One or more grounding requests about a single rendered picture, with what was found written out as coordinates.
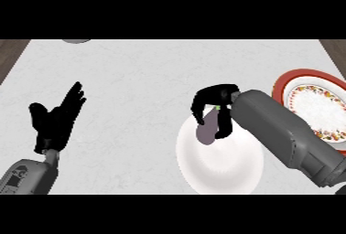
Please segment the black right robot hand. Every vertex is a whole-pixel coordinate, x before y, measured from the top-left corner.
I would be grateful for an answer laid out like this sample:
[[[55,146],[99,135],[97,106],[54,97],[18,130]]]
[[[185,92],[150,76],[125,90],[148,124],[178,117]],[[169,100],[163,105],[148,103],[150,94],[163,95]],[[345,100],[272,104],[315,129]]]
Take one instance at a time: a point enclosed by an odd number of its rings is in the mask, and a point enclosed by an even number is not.
[[[191,111],[200,125],[204,124],[203,111],[206,105],[219,107],[216,139],[224,139],[233,134],[231,109],[237,95],[241,93],[236,84],[218,84],[201,89],[194,97]]]

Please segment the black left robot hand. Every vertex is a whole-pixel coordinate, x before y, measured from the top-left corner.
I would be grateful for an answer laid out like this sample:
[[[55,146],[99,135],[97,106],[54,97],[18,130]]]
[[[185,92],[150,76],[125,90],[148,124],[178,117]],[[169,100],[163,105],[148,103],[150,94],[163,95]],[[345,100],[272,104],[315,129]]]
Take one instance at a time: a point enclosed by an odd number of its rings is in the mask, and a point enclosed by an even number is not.
[[[76,82],[60,106],[48,111],[46,107],[33,102],[28,106],[33,127],[39,133],[34,152],[45,150],[63,151],[71,137],[71,130],[85,102],[83,85]]]

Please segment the purple eggplant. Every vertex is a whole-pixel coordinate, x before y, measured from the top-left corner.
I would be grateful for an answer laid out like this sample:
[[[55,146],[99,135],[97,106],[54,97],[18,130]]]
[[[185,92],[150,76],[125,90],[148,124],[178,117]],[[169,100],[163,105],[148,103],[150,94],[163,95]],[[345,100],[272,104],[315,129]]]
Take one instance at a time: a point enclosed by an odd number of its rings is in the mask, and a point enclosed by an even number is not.
[[[203,118],[204,124],[197,126],[197,139],[206,145],[215,142],[215,134],[219,131],[218,113],[219,111],[215,107],[207,108]]]

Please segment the plain white plate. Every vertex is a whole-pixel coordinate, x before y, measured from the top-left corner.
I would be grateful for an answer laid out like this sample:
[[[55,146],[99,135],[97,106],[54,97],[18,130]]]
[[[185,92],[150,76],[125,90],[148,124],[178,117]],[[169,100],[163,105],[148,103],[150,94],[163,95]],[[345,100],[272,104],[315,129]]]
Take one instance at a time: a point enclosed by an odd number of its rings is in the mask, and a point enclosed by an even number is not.
[[[250,194],[264,171],[262,144],[252,133],[233,122],[233,134],[210,145],[197,139],[197,120],[181,126],[176,156],[185,181],[200,194]]]

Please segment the red rimmed floral plate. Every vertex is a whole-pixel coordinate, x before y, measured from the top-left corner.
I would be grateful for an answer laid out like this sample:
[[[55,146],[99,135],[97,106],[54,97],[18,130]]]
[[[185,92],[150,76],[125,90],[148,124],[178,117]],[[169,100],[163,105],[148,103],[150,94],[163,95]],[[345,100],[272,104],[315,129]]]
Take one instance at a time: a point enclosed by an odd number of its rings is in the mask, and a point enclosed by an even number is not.
[[[346,156],[346,81],[315,69],[295,69],[277,79],[272,97]]]

